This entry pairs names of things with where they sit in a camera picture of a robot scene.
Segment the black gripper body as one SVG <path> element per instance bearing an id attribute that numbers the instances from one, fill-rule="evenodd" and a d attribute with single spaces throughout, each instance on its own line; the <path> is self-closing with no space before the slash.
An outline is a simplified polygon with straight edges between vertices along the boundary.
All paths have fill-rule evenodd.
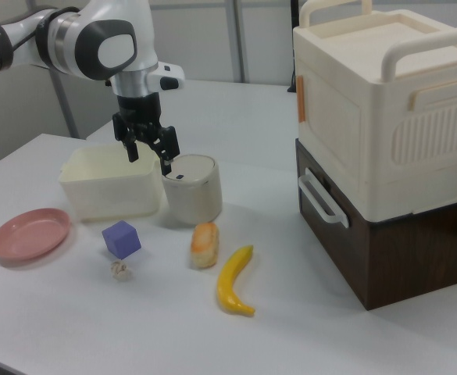
<path id="1" fill-rule="evenodd" d="M 120 116 L 127 128 L 146 126 L 151 129 L 159 129 L 160 116 L 162 113 L 159 93 L 152 93 L 144 97 L 128 98 L 117 97 Z"/>

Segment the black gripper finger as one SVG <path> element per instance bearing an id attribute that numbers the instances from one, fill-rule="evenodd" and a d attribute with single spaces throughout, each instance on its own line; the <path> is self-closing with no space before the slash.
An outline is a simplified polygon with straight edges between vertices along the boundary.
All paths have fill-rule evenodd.
<path id="1" fill-rule="evenodd" d="M 171 164 L 180 154 L 177 133 L 174 127 L 154 127 L 149 136 L 149 147 L 160 159 L 162 175 L 171 172 Z"/>
<path id="2" fill-rule="evenodd" d="M 125 117 L 121 112 L 112 116 L 114 137 L 120 141 L 125 150 L 130 163 L 139 159 L 137 143 L 148 144 L 148 137 L 145 133 L 146 126 L 143 123 L 135 123 Z"/>

